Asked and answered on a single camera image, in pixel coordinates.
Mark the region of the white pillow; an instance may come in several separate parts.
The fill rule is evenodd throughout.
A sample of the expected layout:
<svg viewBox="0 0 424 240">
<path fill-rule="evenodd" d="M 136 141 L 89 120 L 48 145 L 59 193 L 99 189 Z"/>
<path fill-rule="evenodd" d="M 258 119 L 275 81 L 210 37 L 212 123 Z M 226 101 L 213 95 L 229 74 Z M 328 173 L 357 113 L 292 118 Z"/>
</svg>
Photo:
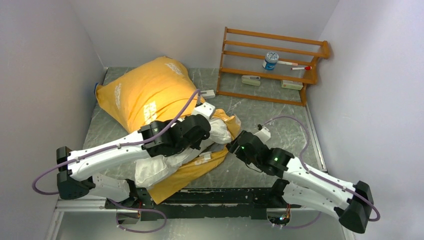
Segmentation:
<svg viewBox="0 0 424 240">
<path fill-rule="evenodd" d="M 141 158 L 136 161 L 135 185 L 139 188 L 152 188 L 160 183 L 184 164 L 187 164 L 205 151 L 218 152 L 224 145 L 232 141 L 232 137 L 241 130 L 241 122 L 233 115 L 226 120 L 213 117 L 209 120 L 210 136 L 200 143 L 200 149 L 188 147 L 181 153 L 172 156 L 158 155 L 150 158 Z"/>
</svg>

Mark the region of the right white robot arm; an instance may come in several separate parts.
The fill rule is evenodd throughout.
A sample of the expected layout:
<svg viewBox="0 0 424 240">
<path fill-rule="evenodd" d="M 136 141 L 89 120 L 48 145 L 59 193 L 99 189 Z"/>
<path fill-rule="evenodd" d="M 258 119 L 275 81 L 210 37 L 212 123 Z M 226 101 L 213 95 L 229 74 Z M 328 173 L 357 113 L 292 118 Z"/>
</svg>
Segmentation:
<svg viewBox="0 0 424 240">
<path fill-rule="evenodd" d="M 330 176 L 282 148 L 269 148 L 265 139 L 243 130 L 226 148 L 244 163 L 278 177 L 274 184 L 281 188 L 273 190 L 269 197 L 275 207 L 287 203 L 313 208 L 338 219 L 352 232 L 365 233 L 374 203 L 367 183 L 351 183 Z"/>
</svg>

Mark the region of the blue orange cartoon pillowcase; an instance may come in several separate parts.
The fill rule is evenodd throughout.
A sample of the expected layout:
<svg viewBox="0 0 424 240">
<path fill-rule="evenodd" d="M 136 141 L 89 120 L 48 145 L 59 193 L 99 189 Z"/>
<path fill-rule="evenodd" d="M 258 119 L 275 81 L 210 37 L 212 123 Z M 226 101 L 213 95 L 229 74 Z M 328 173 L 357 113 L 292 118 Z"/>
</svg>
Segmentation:
<svg viewBox="0 0 424 240">
<path fill-rule="evenodd" d="M 196 106 L 195 102 L 189 102 L 195 89 L 183 64 L 162 56 L 109 84 L 97 86 L 94 93 L 100 108 L 128 133 L 132 133 L 155 120 L 172 120 L 178 113 L 183 117 L 189 116 Z M 216 109 L 212 118 L 226 120 L 232 116 L 228 116 L 222 109 Z M 216 168 L 227 154 L 226 149 L 212 152 L 208 157 L 200 154 L 165 180 L 146 189 L 153 201 L 159 204 L 191 181 Z"/>
</svg>

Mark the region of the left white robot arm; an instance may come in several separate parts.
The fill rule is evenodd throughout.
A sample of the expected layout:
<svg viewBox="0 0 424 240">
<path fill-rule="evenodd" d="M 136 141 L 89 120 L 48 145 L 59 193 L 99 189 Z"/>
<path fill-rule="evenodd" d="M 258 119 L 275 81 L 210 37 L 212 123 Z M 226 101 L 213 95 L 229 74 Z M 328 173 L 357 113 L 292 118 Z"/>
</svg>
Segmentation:
<svg viewBox="0 0 424 240">
<path fill-rule="evenodd" d="M 153 121 L 139 130 L 107 144 L 86 150 L 56 150 L 56 162 L 61 165 L 56 175 L 59 196 L 75 200 L 86 195 L 109 198 L 126 208 L 139 200 L 135 183 L 100 174 L 125 162 L 151 160 L 154 157 L 180 157 L 188 149 L 200 150 L 202 141 L 210 137 L 210 118 L 190 115 L 167 127 L 169 121 Z"/>
</svg>

